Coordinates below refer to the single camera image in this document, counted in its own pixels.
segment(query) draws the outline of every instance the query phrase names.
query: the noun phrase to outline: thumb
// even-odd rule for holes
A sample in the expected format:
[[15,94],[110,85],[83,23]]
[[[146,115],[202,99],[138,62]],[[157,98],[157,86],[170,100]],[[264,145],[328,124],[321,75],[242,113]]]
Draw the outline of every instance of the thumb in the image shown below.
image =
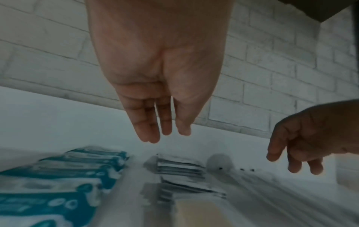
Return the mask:
[[174,99],[176,127],[181,135],[191,135],[191,124],[193,124],[194,120],[201,112],[206,101],[207,100],[204,102],[186,104]]
[[332,153],[328,144],[328,139],[322,140],[319,137],[315,139],[303,139],[298,137],[291,140],[288,144],[288,153],[296,160],[301,162],[309,162],[323,158]]

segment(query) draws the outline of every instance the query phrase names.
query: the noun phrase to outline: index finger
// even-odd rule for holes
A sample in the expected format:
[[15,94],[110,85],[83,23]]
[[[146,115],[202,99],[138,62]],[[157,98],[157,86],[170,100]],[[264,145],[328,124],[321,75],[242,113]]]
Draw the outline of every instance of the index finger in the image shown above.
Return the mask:
[[288,141],[299,135],[301,115],[295,114],[278,122],[273,130],[268,146],[267,159],[271,162],[278,160],[287,146]]

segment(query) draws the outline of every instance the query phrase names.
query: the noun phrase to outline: brick wall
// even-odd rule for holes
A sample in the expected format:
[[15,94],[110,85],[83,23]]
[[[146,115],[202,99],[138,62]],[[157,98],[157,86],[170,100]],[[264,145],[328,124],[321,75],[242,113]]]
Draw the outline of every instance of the brick wall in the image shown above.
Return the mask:
[[[83,1],[0,0],[0,31],[0,85],[122,109]],[[319,24],[276,0],[237,0],[221,73],[196,124],[268,138],[290,114],[358,98],[350,9]]]

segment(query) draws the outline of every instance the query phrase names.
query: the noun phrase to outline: human hand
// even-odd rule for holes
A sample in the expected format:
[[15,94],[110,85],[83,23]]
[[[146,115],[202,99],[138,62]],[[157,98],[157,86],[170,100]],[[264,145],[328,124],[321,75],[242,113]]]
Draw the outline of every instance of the human hand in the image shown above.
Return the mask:
[[105,77],[138,137],[160,139],[190,125],[211,97],[222,67],[232,0],[86,0]]
[[267,159],[278,160],[285,147],[292,173],[308,162],[317,175],[323,171],[323,157],[359,154],[359,100],[319,105],[283,119],[274,128]]

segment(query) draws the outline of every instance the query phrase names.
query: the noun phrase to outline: dark object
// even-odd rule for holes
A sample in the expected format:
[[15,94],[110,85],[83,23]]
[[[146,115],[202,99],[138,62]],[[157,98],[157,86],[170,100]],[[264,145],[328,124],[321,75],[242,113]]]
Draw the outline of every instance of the dark object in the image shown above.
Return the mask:
[[339,13],[357,0],[280,0],[291,4],[306,13],[309,17],[323,22]]

